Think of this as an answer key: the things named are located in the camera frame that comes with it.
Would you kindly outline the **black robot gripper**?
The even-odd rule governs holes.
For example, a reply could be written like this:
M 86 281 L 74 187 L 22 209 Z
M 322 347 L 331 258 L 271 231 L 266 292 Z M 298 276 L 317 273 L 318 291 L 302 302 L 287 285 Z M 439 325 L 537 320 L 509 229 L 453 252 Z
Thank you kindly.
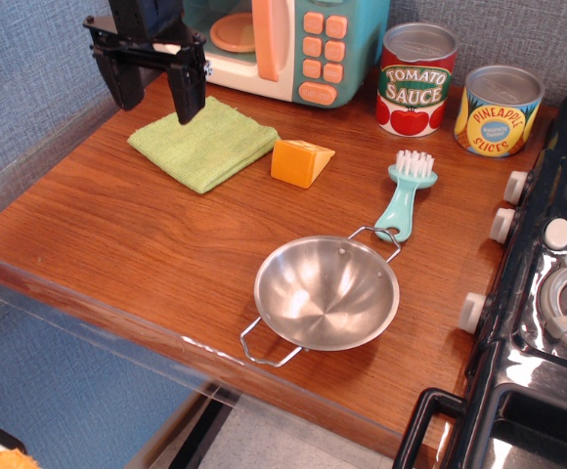
M 110 1 L 108 16 L 83 22 L 93 57 L 116 104 L 131 110 L 145 96 L 139 67 L 167 69 L 181 124 L 205 106 L 205 37 L 184 23 L 181 1 Z

